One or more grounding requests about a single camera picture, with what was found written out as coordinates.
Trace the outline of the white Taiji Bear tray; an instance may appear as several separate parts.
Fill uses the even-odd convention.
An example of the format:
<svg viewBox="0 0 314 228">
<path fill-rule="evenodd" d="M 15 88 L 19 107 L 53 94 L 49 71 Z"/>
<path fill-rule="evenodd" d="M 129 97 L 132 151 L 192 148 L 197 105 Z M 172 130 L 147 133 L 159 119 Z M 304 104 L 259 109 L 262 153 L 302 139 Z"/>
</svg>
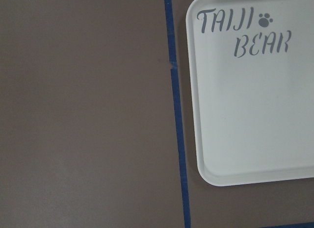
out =
<svg viewBox="0 0 314 228">
<path fill-rule="evenodd" d="M 194 0 L 186 33 L 199 174 L 314 175 L 314 0 Z"/>
</svg>

